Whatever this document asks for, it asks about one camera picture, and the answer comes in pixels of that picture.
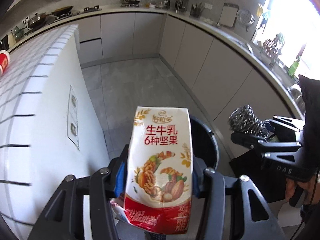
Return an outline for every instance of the finger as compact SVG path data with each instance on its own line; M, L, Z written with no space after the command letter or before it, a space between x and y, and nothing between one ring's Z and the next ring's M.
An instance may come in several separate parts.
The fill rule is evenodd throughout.
M296 184L294 180L292 179L287 179L287 184L285 187L285 200L289 201L290 198L294 195L296 189Z

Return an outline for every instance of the white and red carton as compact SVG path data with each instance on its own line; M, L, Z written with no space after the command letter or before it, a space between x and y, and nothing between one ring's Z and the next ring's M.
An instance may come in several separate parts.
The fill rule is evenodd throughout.
M123 212L114 203L114 210L120 210L118 217L154 233L186 233L192 167L188 109L138 107L129 147Z

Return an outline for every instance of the beige cabinet door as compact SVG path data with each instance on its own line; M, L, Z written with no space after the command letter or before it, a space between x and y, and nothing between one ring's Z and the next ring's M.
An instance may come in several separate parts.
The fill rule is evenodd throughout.
M157 51L163 14L136 13L133 35L133 54Z
M79 24L80 42L101 38L100 15L76 20L69 24Z
M215 39L192 91L210 117L215 119L251 70L249 63Z
M103 58L132 55L135 13L101 15Z
M178 52L174 70L192 89L208 54L213 37L187 24Z
M223 135L225 144L229 145L234 157L238 157L249 149L234 144L231 139L228 119L231 113L240 106L250 105L260 120L270 119L274 115L290 117L288 110L270 85L254 69L234 97L213 121Z
M176 62L185 27L185 22L167 16L160 47L160 55L171 67L173 67Z
M101 39L80 43L80 64L102 59Z

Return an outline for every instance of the red paper cup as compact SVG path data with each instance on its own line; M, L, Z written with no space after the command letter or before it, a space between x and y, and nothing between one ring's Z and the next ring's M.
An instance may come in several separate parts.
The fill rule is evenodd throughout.
M5 69L9 65L10 56L6 50L0 50L0 72L1 76L3 75Z

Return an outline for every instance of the black cable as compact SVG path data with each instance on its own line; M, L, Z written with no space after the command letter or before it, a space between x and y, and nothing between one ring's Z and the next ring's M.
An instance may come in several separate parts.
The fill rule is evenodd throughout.
M317 186L318 176L319 176L319 171L320 171L320 167L318 167L318 170L317 170L316 179L315 179L315 184L314 184L314 186L313 186L313 192L312 192L312 196L311 196L311 200L310 200L310 205L307 207L306 215L307 215L308 212L309 212L309 208L310 208L310 206L312 205L312 201L313 201L313 198L314 198L314 196L315 196L316 186ZM293 233L293 235L291 236L290 240L292 240L292 239L295 237L295 235L297 234L297 232L298 232L299 229L301 228L303 222L304 222L304 220L302 219L300 225L298 226L297 230Z

